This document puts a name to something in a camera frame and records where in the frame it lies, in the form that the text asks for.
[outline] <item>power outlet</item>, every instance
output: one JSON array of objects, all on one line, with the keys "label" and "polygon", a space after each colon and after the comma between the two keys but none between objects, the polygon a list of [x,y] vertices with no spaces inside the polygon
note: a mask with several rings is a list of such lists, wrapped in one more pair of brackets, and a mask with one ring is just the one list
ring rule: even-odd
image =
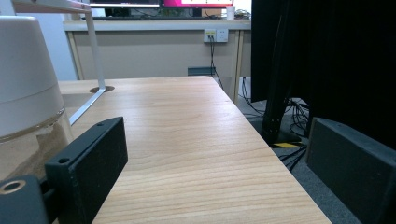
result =
[{"label": "power outlet", "polygon": [[216,30],[216,42],[228,42],[228,29]]},{"label": "power outlet", "polygon": [[216,42],[216,29],[204,30],[204,42]]}]

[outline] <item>cable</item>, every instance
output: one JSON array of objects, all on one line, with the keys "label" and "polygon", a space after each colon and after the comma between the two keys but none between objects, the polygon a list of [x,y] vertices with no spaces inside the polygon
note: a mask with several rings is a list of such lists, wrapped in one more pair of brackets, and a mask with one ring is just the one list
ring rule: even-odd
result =
[{"label": "cable", "polygon": [[221,88],[222,89],[224,89],[223,88],[223,85],[222,85],[222,83],[221,83],[221,79],[220,79],[220,77],[219,77],[219,74],[218,74],[218,71],[216,70],[216,66],[215,66],[215,63],[214,63],[214,61],[213,61],[213,56],[214,56],[214,54],[215,54],[215,38],[213,37],[213,35],[210,35],[209,36],[209,40],[210,40],[210,76],[212,76],[213,77],[213,71],[215,71],[215,75],[218,77],[218,79],[219,79],[219,84],[220,84],[220,86],[221,86]]},{"label": "cable", "polygon": [[304,134],[306,133],[306,124],[308,123],[307,113],[309,113],[309,106],[299,104],[299,102],[295,102],[292,99],[290,99],[289,103],[293,108],[291,116],[293,123],[290,125],[290,132],[304,137]]},{"label": "cable", "polygon": [[245,80],[246,78],[243,77],[242,78],[242,98],[245,99],[246,103],[256,112],[259,114],[259,117],[262,117],[264,115],[264,110],[259,110],[256,109],[253,104],[250,102],[250,99],[248,98],[248,92],[247,92],[247,88],[246,88],[246,84],[245,84]]},{"label": "cable", "polygon": [[285,164],[286,167],[289,166],[289,171],[292,172],[292,170],[294,169],[294,167],[297,165],[297,163],[301,160],[301,158],[305,155],[306,152],[306,145],[302,145],[300,146],[299,149],[297,149],[296,151],[290,153],[289,155],[282,155],[279,156],[279,159],[282,162],[286,162],[286,160],[291,159],[291,161],[289,161],[288,163]]}]

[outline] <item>beige wall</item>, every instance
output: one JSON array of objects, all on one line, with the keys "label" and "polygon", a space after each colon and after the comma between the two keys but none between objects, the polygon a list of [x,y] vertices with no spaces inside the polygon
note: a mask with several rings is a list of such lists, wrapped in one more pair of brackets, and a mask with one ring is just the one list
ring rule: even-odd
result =
[{"label": "beige wall", "polygon": [[[249,76],[249,32],[241,38],[231,30],[228,43],[216,43],[214,64],[224,91],[232,100],[237,87],[237,59],[242,48],[242,76]],[[204,43],[204,32],[189,31],[98,31],[97,40],[105,78],[183,77],[188,67],[210,66],[210,45]],[[97,79],[93,71],[91,45],[86,32],[68,32],[80,79]]]}]

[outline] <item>wood grain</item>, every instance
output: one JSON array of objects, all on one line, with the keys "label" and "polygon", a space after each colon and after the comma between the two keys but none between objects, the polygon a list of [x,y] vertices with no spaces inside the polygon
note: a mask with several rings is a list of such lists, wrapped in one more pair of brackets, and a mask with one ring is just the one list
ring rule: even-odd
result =
[{"label": "wood grain", "polygon": [[[72,127],[125,120],[129,161],[94,223],[330,222],[213,78],[106,84]],[[96,83],[60,86],[70,108]]]}]

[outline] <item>monitor screen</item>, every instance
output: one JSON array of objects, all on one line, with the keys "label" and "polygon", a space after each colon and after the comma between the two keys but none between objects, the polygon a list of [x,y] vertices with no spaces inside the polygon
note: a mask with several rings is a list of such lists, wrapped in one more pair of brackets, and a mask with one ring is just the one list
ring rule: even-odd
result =
[{"label": "monitor screen", "polygon": [[91,7],[159,7],[161,0],[90,0]]},{"label": "monitor screen", "polygon": [[233,0],[163,0],[162,7],[226,8]]}]

